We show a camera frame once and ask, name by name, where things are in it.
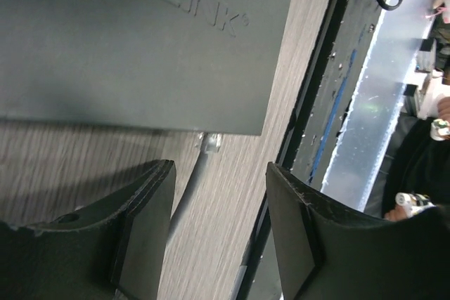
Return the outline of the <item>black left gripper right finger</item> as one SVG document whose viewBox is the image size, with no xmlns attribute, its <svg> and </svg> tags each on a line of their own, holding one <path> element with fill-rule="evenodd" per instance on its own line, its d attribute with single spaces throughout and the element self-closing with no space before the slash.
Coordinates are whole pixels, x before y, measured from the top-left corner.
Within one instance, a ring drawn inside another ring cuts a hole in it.
<svg viewBox="0 0 450 300">
<path fill-rule="evenodd" d="M 449 225 L 441 209 L 385 221 L 274 163 L 266 196 L 286 299 L 449 298 Z"/>
</svg>

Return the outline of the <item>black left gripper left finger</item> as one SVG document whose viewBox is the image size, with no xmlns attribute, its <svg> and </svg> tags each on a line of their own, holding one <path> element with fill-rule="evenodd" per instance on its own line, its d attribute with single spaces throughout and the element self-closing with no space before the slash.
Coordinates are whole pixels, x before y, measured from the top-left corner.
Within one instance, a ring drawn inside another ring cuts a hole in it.
<svg viewBox="0 0 450 300">
<path fill-rule="evenodd" d="M 49 223 L 1 223 L 2 299 L 156 299 L 176 167 L 156 160 L 133 183 Z"/>
</svg>

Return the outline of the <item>operator hand in background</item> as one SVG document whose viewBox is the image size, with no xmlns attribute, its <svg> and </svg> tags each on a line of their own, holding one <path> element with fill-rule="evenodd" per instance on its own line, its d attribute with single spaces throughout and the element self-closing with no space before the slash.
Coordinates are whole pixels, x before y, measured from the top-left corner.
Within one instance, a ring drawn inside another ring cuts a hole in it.
<svg viewBox="0 0 450 300">
<path fill-rule="evenodd" d="M 433 140 L 431 123 L 417 121 L 394 158 L 382 200 L 382 217 L 388 221 L 408 218 L 395 202 L 397 193 L 426 195 L 434 205 L 449 208 L 449 139 Z"/>
</svg>

